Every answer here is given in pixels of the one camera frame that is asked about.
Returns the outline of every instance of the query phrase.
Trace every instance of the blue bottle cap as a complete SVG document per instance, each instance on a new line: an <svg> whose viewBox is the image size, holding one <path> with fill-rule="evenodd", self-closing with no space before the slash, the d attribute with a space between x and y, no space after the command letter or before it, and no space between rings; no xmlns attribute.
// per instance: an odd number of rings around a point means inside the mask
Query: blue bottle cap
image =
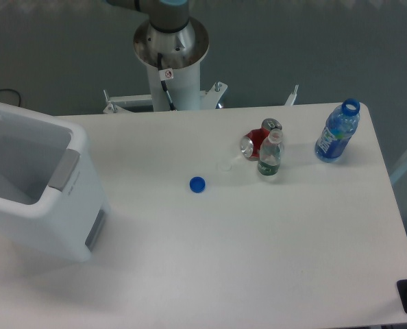
<svg viewBox="0 0 407 329"><path fill-rule="evenodd" d="M353 117L358 114L360 111L360 103L357 99L349 98L342 103L342 113Z"/></svg>
<svg viewBox="0 0 407 329"><path fill-rule="evenodd" d="M202 177L193 177L190 180L190 189L194 193L200 193L205 189L205 180Z"/></svg>

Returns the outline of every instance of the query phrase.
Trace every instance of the white bin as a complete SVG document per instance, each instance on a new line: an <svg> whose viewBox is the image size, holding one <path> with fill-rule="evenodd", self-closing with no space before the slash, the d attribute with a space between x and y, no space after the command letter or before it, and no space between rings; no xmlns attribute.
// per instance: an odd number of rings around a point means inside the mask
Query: white bin
<svg viewBox="0 0 407 329"><path fill-rule="evenodd" d="M0 103L0 233L83 261L108 212L84 129Z"/></svg>

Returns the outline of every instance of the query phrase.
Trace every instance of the warning sticker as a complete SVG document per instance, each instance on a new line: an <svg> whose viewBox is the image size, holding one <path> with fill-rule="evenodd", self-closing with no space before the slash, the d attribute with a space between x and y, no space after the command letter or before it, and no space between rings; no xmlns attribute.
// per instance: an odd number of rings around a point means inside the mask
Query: warning sticker
<svg viewBox="0 0 407 329"><path fill-rule="evenodd" d="M173 79L173 69L160 70L159 72L161 81Z"/></svg>

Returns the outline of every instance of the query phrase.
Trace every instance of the red can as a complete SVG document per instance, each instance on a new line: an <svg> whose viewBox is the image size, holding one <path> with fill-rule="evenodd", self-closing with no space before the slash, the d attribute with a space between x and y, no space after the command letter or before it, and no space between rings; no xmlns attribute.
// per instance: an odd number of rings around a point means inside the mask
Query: red can
<svg viewBox="0 0 407 329"><path fill-rule="evenodd" d="M267 118L261 123L261 128L251 130L244 135L240 141L240 150L248 160L258 160L260 158L260 146L272 129L283 129L281 123L272 118Z"/></svg>

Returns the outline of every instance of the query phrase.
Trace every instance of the clear plastic bottle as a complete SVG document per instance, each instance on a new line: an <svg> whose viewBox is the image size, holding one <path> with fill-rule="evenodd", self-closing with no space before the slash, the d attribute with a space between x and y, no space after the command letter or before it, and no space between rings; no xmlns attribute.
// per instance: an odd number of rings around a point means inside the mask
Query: clear plastic bottle
<svg viewBox="0 0 407 329"><path fill-rule="evenodd" d="M360 104L347 99L330 114L321 137L314 146L317 157L324 162L334 162L342 155L360 120Z"/></svg>
<svg viewBox="0 0 407 329"><path fill-rule="evenodd" d="M260 159L258 161L258 171L265 176L275 175L280 168L281 155L284 150L283 132L272 129L260 147Z"/></svg>

